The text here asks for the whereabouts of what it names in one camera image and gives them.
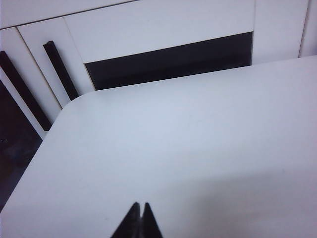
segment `black handle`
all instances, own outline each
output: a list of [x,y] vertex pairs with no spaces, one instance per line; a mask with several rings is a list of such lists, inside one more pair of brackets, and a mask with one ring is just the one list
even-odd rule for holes
[[68,94],[70,100],[74,100],[79,95],[76,91],[76,88],[71,81],[71,78],[66,70],[66,67],[56,49],[56,46],[53,41],[47,42],[45,45],[43,45],[46,54],[50,58],[50,61],[62,83],[64,86],[66,93]]
[[41,109],[38,102],[33,97],[32,93],[30,92],[29,88],[25,85],[22,77],[20,76],[19,72],[14,67],[13,63],[9,59],[8,55],[5,51],[0,52],[0,65],[4,70],[5,74],[18,91],[30,111],[33,113],[35,118],[38,120],[39,124],[43,128],[43,130],[47,131],[52,126],[49,119],[46,117],[45,113]]

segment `dark pointed object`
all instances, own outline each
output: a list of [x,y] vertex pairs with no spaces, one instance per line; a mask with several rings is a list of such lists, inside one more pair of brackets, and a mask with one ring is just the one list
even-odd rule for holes
[[140,205],[135,202],[111,238],[138,238],[140,224]]
[[66,93],[68,94],[70,100],[73,100],[78,97],[78,93],[76,91],[76,88],[71,81],[71,78],[66,70],[66,67],[56,49],[56,46],[54,44],[54,41],[48,41],[45,45],[43,45],[46,54],[50,58],[50,61],[61,81],[63,84]]
[[25,104],[28,106],[30,111],[35,116],[36,120],[38,120],[39,124],[43,128],[43,130],[47,131],[52,126],[51,122],[41,109],[38,102],[33,97],[32,93],[30,92],[29,88],[24,83],[21,75],[14,67],[13,63],[9,59],[8,55],[5,53],[5,51],[0,52],[0,65],[2,69],[4,70],[5,74],[15,87],[15,89],[18,91],[20,96],[22,97]]
[[145,204],[142,217],[143,238],[163,238],[149,203]]

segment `white cabinet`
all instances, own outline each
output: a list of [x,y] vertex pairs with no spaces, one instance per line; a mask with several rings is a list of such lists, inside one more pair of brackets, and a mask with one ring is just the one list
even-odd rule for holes
[[65,20],[84,63],[253,31],[254,0],[146,0]]
[[1,0],[1,28],[125,1],[128,0]]
[[298,57],[308,0],[256,0],[252,64]]
[[[6,52],[32,95],[39,103],[48,119],[53,123],[58,116],[61,107],[16,28],[1,30],[1,50]],[[44,130],[2,70],[1,81],[36,132],[41,138],[44,138]]]
[[300,57],[314,55],[317,55],[317,0],[310,0],[307,9]]
[[48,41],[54,41],[79,95],[95,90],[63,18],[19,26],[18,29],[62,107],[70,99],[44,50],[43,44]]

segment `white table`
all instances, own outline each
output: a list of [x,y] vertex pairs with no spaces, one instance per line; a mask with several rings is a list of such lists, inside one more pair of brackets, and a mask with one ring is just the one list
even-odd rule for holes
[[1,213],[3,238],[107,238],[150,202],[165,238],[317,234],[317,57],[86,94]]

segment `black inset panel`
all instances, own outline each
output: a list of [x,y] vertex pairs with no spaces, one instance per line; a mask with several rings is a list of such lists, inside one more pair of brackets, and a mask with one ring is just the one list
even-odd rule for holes
[[66,67],[56,49],[56,46],[53,41],[47,42],[45,45],[43,45],[46,54],[50,58],[50,61],[61,81],[63,84],[66,93],[68,94],[70,100],[73,100],[78,97],[78,93],[76,91],[76,88],[71,81],[71,78],[66,70]]
[[0,211],[42,139],[0,81]]
[[97,90],[251,65],[252,32],[86,63]]
[[8,55],[5,51],[0,52],[0,65],[4,70],[5,74],[10,79],[11,83],[18,91],[20,96],[23,98],[24,102],[33,113],[35,118],[38,120],[39,124],[43,128],[43,130],[49,130],[52,126],[49,119],[44,114],[43,110],[41,109],[40,105],[37,103],[35,98],[33,97],[32,93],[25,85],[23,79],[21,78],[20,74],[12,64],[11,60],[9,59]]

